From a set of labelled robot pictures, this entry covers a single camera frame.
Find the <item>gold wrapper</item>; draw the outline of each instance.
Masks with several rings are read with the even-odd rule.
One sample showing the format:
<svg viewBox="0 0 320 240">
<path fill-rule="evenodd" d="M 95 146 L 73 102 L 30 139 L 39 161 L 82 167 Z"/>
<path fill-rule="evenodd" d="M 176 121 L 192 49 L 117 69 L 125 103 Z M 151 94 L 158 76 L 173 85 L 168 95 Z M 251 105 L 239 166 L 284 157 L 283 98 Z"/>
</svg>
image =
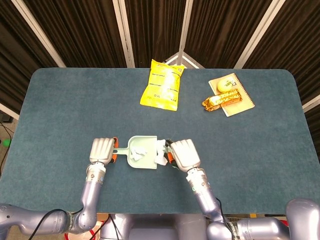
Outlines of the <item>gold wrapper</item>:
<svg viewBox="0 0 320 240">
<path fill-rule="evenodd" d="M 241 100 L 242 100 L 241 95 L 238 89 L 232 89 L 225 93 L 208 97 L 206 100 L 203 101 L 202 106 L 204 106 L 205 110 L 207 110 L 208 112 L 211 112 L 221 107 L 238 103 Z"/>
</svg>

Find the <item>robotic hand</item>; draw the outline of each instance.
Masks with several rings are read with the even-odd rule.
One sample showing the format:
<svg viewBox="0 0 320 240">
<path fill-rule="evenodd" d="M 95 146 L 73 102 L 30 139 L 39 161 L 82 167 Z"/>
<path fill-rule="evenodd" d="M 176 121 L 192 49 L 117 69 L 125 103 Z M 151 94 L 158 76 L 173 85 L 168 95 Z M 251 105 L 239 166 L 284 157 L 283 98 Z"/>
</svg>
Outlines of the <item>robotic hand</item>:
<svg viewBox="0 0 320 240">
<path fill-rule="evenodd" d="M 50 212 L 30 211 L 10 204 L 0 204 L 0 240 L 7 239 L 13 225 L 18 226 L 25 235 L 32 234 L 30 238 L 34 234 L 79 234 L 92 229 L 97 223 L 97 203 L 106 174 L 105 166 L 113 159 L 115 139 L 96 138 L 93 141 L 80 212 L 72 214 L 61 209 Z"/>
<path fill-rule="evenodd" d="M 192 140 L 170 145 L 178 168 L 187 173 L 187 181 L 202 213 L 211 219 L 209 240 L 320 240 L 320 206 L 309 199 L 293 199 L 286 206 L 289 228 L 274 217 L 246 218 L 227 222 L 220 203 L 199 168 L 200 159 Z"/>
</svg>

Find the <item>chip bag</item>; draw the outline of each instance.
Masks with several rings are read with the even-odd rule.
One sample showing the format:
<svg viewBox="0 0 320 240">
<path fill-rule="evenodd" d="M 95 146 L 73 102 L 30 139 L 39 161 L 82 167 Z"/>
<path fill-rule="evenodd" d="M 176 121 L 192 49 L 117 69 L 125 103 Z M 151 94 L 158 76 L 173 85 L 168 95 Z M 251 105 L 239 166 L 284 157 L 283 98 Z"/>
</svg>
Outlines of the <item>chip bag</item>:
<svg viewBox="0 0 320 240">
<path fill-rule="evenodd" d="M 185 66 L 169 66 L 152 60 L 148 86 L 144 90 L 140 104 L 177 111 L 180 77 Z"/>
</svg>

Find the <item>yellow ball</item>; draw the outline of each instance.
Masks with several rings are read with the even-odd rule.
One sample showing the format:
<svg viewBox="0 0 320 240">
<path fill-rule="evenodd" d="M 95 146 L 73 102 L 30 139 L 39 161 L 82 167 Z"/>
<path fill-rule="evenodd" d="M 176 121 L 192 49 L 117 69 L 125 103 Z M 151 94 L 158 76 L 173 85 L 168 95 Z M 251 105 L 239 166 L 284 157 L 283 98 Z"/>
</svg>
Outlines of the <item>yellow ball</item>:
<svg viewBox="0 0 320 240">
<path fill-rule="evenodd" d="M 218 82 L 217 88 L 220 93 L 225 93 L 231 90 L 232 88 L 232 82 L 228 79 L 221 79 Z"/>
</svg>

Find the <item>mint green dustpan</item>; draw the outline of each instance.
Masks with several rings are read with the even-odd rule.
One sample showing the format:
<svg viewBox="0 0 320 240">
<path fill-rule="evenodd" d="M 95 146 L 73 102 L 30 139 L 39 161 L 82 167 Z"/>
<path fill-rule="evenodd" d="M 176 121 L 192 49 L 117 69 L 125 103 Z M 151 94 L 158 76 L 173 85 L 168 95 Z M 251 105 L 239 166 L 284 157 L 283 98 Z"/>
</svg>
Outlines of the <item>mint green dustpan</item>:
<svg viewBox="0 0 320 240">
<path fill-rule="evenodd" d="M 144 148 L 146 154 L 139 160 L 134 160 L 131 148 Z M 137 169 L 157 169 L 155 158 L 157 156 L 157 136 L 133 136 L 126 148 L 114 148 L 113 154 L 127 155 L 128 164 Z"/>
</svg>

